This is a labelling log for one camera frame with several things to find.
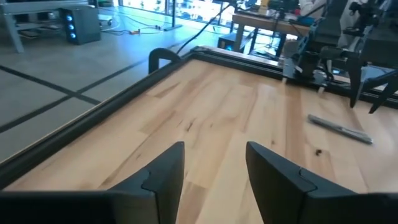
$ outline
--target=floor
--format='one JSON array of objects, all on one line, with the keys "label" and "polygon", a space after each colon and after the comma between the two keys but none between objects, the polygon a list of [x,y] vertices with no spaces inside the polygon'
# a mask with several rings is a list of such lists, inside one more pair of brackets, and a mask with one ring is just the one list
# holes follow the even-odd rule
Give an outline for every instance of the floor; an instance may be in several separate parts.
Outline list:
[{"label": "floor", "polygon": [[[247,141],[355,192],[398,190],[396,111],[369,107],[360,101],[352,110],[342,96],[192,60],[6,190],[108,189],[184,141],[177,223],[260,224]],[[374,144],[315,126],[308,114],[364,131]]]},{"label": "floor", "polygon": [[[129,8],[117,10],[139,22],[169,25],[169,17]],[[101,13],[114,14],[109,10]],[[124,16],[114,20],[121,30],[144,27]],[[24,40],[23,54],[15,53],[8,36],[0,35],[0,161],[145,77],[152,49],[177,50],[198,32],[197,24],[182,22],[182,28],[158,34],[103,33],[101,41],[81,46],[66,43],[61,34],[49,34]],[[196,45],[216,45],[218,36],[204,32],[182,53]]]}]

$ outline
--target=black aluminum frame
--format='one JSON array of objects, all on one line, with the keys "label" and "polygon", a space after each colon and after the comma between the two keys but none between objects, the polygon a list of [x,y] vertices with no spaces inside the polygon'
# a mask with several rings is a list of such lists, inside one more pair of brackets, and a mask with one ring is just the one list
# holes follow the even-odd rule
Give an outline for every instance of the black aluminum frame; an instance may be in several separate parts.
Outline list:
[{"label": "black aluminum frame", "polygon": [[[157,57],[157,59],[163,58],[161,54],[158,56],[155,55],[155,57]],[[174,60],[165,67],[152,72],[141,81],[130,86],[111,99],[102,102],[100,105],[72,122],[69,122],[59,130],[56,130],[10,159],[0,163],[0,188],[3,189],[16,179],[20,178],[35,166],[49,158],[52,154],[55,154],[97,124],[100,124],[108,116],[122,108],[125,104],[148,90],[150,87],[167,78],[173,71],[179,69],[192,59],[202,60],[256,75],[274,78],[276,80],[286,78],[287,84],[301,85],[315,90],[320,87],[324,87],[325,91],[341,96],[349,96],[350,94],[349,86],[343,86],[342,84],[345,84],[343,82],[335,81],[326,85],[323,79],[314,80],[313,82],[305,82],[303,80],[296,79],[292,76],[291,69],[293,69],[293,66],[290,65],[289,61],[285,63],[285,66],[282,68],[280,66],[261,63],[227,53],[215,52],[205,47],[195,47],[178,60]],[[150,63],[149,70],[155,69],[154,65]],[[380,94],[380,90],[365,91],[361,94],[360,100],[372,103]],[[389,98],[384,105],[398,108],[398,95],[394,95]]]}]

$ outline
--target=metal frame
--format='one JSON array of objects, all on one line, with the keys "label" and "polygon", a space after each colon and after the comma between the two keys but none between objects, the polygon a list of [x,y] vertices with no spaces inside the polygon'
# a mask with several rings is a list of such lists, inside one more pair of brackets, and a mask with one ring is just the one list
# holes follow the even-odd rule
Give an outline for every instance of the metal frame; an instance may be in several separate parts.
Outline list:
[{"label": "metal frame", "polygon": [[6,23],[6,28],[18,53],[24,52],[24,47],[18,31],[26,29],[17,27],[14,22],[14,15],[33,14],[38,12],[54,11],[61,7],[88,5],[88,0],[63,0],[63,1],[42,1],[42,2],[13,2],[0,0],[0,13]]},{"label": "metal frame", "polygon": [[[33,169],[35,166],[46,160],[52,154],[61,150],[70,144],[76,138],[100,124],[108,116],[116,112],[118,109],[126,105],[132,99],[138,97],[161,80],[167,78],[173,71],[176,71],[192,59],[202,60],[241,71],[254,73],[264,77],[274,78],[276,80],[286,80],[287,84],[301,85],[307,88],[318,90],[320,87],[325,91],[341,95],[349,96],[349,87],[343,86],[343,82],[335,81],[326,83],[324,79],[307,82],[295,78],[292,74],[294,67],[287,61],[284,67],[266,64],[234,56],[229,53],[222,53],[210,50],[206,47],[195,47],[183,57],[172,55],[173,53],[167,49],[155,49],[150,54],[149,71],[154,71],[141,81],[130,86],[126,90],[120,92],[111,99],[104,101],[92,110],[69,122],[64,127],[54,131],[47,137],[37,141],[33,145],[25,148],[10,159],[0,163],[0,188],[3,189],[16,179]],[[163,58],[172,59],[172,62],[161,69],[156,60]],[[373,102],[381,94],[380,90],[369,90],[361,94],[360,99]],[[398,108],[398,95],[389,98],[385,106]]]}]

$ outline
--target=light wood surface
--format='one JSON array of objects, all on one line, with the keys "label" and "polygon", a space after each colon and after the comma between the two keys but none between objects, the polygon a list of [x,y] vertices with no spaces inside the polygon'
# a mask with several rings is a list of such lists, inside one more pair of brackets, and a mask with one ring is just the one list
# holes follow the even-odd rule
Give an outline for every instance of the light wood surface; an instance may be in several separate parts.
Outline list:
[{"label": "light wood surface", "polygon": [[[256,16],[249,16],[243,14],[233,14],[232,21],[236,24],[241,24],[245,26],[251,26],[260,29],[272,30],[275,26],[274,19],[265,19]],[[307,32],[310,30],[309,27],[300,26],[294,24],[297,30],[300,32],[298,33],[292,25],[290,25],[286,21],[279,21],[276,27],[276,32],[281,32],[284,34],[292,34],[292,35],[306,35]]]},{"label": "light wood surface", "polygon": [[[192,60],[6,190],[108,189],[185,141],[178,223],[262,223],[245,164],[256,141],[356,192],[398,191],[398,116],[362,101]],[[368,146],[306,121],[367,132]],[[319,156],[315,151],[321,149]]]}]

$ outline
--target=wooden tabletop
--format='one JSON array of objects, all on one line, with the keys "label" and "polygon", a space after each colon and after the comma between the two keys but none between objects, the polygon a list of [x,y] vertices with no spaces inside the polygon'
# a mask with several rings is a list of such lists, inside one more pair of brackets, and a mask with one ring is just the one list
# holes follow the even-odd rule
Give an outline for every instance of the wooden tabletop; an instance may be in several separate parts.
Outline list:
[{"label": "wooden tabletop", "polygon": [[[245,164],[246,142],[256,141],[356,192],[398,192],[397,111],[368,114],[370,106],[192,60],[6,190],[108,189],[185,141],[177,223],[260,224]],[[308,114],[365,131],[374,145],[310,124]]]},{"label": "wooden tabletop", "polygon": [[[242,24],[245,26],[256,27],[260,29],[272,30],[275,26],[274,19],[265,19],[256,16],[249,16],[243,14],[233,14],[232,21],[236,24]],[[292,35],[306,35],[309,27],[294,25],[300,33],[294,29],[294,27],[286,21],[279,21],[276,27],[277,32]]]}]

